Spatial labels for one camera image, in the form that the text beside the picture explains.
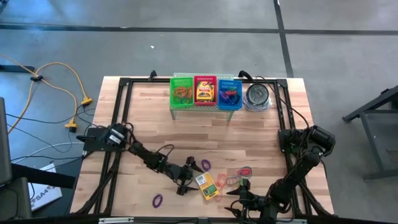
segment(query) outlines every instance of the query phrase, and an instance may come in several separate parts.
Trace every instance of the table leg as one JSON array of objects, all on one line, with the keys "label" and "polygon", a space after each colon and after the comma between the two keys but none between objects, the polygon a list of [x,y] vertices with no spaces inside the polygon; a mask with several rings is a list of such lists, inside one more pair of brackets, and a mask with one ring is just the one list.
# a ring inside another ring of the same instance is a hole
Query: table leg
[{"label": "table leg", "polygon": [[170,113],[172,114],[172,118],[175,121],[175,117],[177,116],[176,112],[170,109]]},{"label": "table leg", "polygon": [[227,112],[226,114],[226,122],[231,121],[232,115],[234,114],[234,112]]}]

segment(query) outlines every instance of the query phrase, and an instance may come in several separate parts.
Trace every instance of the wooden table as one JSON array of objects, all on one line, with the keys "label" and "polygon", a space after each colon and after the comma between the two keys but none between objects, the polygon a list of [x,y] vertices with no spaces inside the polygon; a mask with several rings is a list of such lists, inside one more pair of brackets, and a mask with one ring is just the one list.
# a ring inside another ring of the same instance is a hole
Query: wooden table
[{"label": "wooden table", "polygon": [[[104,126],[110,124],[119,78],[104,77],[93,123]],[[303,79],[289,78],[287,81],[292,106],[312,125]],[[121,111],[124,97],[121,100]],[[225,114],[195,111],[180,111],[178,120],[173,121],[169,111],[169,84],[135,83],[127,121],[134,125],[138,140],[152,151],[164,144],[174,144],[175,149],[170,154],[169,162],[182,166],[188,156],[194,156],[197,161],[210,160],[210,173],[214,179],[219,173],[233,175],[240,167],[251,166],[251,191],[265,195],[269,186],[287,172],[277,140],[279,119],[275,96],[271,91],[270,97],[273,105],[269,110],[253,113],[243,108],[234,113],[229,124],[225,120]],[[121,114],[119,113],[118,121],[121,120]],[[297,128],[305,127],[297,114],[294,114],[294,118]],[[286,120],[285,123],[289,128],[289,122]],[[83,161],[71,212],[81,208],[97,187],[103,157],[103,152],[95,152]],[[333,213],[325,171],[321,164],[307,175],[307,185],[325,209]],[[220,202],[206,201],[199,191],[179,196],[175,193],[176,190],[177,186],[168,177],[151,171],[137,156],[125,152],[120,163],[112,216],[233,217],[224,209],[238,199],[237,196],[224,195],[233,188],[223,190],[224,196]],[[104,192],[101,210],[106,205],[108,189]],[[162,205],[157,209],[152,207],[152,199],[156,194],[164,197]],[[300,208],[304,212],[299,190],[298,197]],[[251,212],[251,216],[258,217],[255,212]],[[291,213],[279,216],[291,217]]]}]

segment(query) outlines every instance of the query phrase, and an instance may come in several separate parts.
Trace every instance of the floor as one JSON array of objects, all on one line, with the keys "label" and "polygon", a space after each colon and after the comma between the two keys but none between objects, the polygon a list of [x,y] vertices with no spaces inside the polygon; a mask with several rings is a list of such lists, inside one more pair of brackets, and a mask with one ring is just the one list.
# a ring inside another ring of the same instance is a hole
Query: floor
[{"label": "floor", "polygon": [[[377,33],[377,30],[398,30],[398,2],[280,0],[279,3],[285,29],[373,30],[374,34],[265,33],[268,29],[281,28],[272,0],[10,0],[7,6],[0,7],[0,25],[243,28],[263,33],[3,29],[1,53],[35,67],[53,61],[71,65],[95,102],[105,75],[149,75],[151,70],[159,75],[238,74],[245,70],[265,77],[304,78],[315,124],[336,134],[335,150],[325,159],[335,213],[341,217],[398,222],[398,179],[362,180],[363,174],[377,169],[371,148],[359,120],[350,124],[341,120],[398,83],[398,35]],[[286,63],[289,58],[291,71]],[[9,64],[3,58],[0,63]],[[82,99],[76,78],[64,68],[48,68],[43,76]],[[29,85],[27,75],[0,74],[0,96],[6,99],[8,113],[18,115],[22,111]],[[73,101],[68,95],[40,83],[35,86],[34,99],[25,117],[59,121],[72,114]],[[63,125],[21,121],[17,127],[56,144],[70,141]],[[18,130],[9,135],[9,140],[12,158],[47,146]],[[73,157],[79,156],[81,150],[81,144],[74,144],[66,154],[47,149],[38,155]],[[42,167],[49,162],[49,159],[29,158],[21,164]],[[77,175],[76,166],[60,169]],[[57,202],[58,209],[53,209],[52,215],[60,215],[67,209],[71,192],[63,193],[65,197]]]}]

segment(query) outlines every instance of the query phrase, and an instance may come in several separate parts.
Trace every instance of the cable clip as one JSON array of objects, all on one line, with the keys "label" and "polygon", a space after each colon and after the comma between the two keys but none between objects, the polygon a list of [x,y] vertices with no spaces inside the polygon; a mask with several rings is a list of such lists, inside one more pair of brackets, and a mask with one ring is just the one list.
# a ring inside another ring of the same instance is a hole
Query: cable clip
[{"label": "cable clip", "polygon": [[33,82],[37,82],[37,81],[41,81],[43,79],[42,75],[39,75],[37,77],[31,77],[30,80],[32,80]]}]

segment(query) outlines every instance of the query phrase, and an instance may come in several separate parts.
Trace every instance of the yellow box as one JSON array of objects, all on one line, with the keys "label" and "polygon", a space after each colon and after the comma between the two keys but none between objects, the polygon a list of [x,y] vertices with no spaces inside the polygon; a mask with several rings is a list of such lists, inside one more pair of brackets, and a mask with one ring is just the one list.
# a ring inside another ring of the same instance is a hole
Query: yellow box
[{"label": "yellow box", "polygon": [[204,174],[198,176],[195,179],[206,200],[209,200],[219,194],[218,189],[213,181],[213,178],[211,178],[211,175],[208,172],[205,172]]}]

